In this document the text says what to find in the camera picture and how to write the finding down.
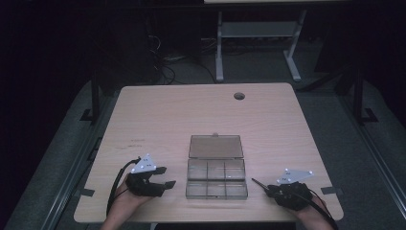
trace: clear plastic container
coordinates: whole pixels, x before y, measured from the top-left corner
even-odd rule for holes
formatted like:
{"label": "clear plastic container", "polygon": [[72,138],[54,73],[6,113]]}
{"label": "clear plastic container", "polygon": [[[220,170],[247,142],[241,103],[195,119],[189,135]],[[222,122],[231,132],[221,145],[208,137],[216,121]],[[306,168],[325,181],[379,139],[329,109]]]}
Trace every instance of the clear plastic container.
{"label": "clear plastic container", "polygon": [[239,136],[191,138],[187,198],[246,199],[245,165]]}

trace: round hole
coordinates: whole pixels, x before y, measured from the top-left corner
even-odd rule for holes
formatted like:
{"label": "round hole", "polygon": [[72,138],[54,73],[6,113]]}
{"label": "round hole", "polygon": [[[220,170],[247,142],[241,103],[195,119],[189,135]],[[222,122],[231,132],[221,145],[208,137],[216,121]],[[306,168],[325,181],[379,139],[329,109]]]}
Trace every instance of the round hole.
{"label": "round hole", "polygon": [[237,99],[237,100],[239,100],[239,101],[241,101],[241,100],[243,100],[243,99],[245,98],[245,94],[240,93],[240,92],[235,93],[235,94],[234,94],[234,98]]}

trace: cable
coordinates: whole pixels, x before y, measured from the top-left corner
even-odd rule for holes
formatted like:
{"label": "cable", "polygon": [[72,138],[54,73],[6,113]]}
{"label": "cable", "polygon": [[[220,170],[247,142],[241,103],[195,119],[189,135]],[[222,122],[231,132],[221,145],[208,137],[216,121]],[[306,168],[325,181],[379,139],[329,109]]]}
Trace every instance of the cable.
{"label": "cable", "polygon": [[110,197],[108,198],[107,210],[106,210],[107,215],[108,215],[108,212],[110,211],[111,205],[113,205],[114,199],[117,196],[119,196],[119,195],[116,196],[116,190],[117,190],[120,179],[122,178],[125,169],[131,164],[137,164],[140,160],[141,160],[141,158],[138,158],[137,160],[132,160],[132,161],[126,163],[125,166],[122,169],[120,169],[119,173],[117,174],[116,180],[113,183],[113,187],[111,188]]}

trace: human hand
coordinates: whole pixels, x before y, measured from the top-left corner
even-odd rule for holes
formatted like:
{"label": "human hand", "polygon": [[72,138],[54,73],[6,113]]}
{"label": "human hand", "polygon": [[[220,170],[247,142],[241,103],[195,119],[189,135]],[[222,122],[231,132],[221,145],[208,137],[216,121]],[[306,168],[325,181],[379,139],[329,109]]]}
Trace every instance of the human hand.
{"label": "human hand", "polygon": [[[322,208],[325,212],[326,203],[321,200],[319,197],[314,196],[311,199],[314,203],[316,203],[320,208]],[[332,230],[332,226],[328,223],[328,221],[312,206],[308,205],[307,207],[303,208],[300,211],[294,211],[287,209],[293,216],[298,218],[304,227],[307,230]]]}
{"label": "human hand", "polygon": [[125,176],[123,183],[117,188],[116,198],[111,205],[101,230],[119,229],[123,223],[131,218],[138,207],[153,199],[152,196],[132,194],[125,184],[127,177],[128,175]]}

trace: table top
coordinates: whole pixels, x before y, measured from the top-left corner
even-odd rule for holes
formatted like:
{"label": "table top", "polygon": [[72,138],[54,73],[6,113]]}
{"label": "table top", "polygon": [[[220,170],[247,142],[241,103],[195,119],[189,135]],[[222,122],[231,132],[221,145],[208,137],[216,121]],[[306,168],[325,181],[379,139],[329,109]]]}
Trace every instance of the table top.
{"label": "table top", "polygon": [[[245,98],[237,100],[236,93]],[[246,200],[186,199],[191,136],[213,133],[240,136]],[[75,220],[104,221],[119,170],[146,153],[158,167],[168,168],[150,181],[176,180],[176,184],[162,197],[143,205],[133,221],[295,221],[251,180],[277,184],[286,168],[313,171],[314,176],[302,182],[326,201],[335,219],[343,217],[336,194],[321,192],[321,188],[332,185],[296,95],[287,83],[125,87],[84,187],[95,192],[81,196]]]}

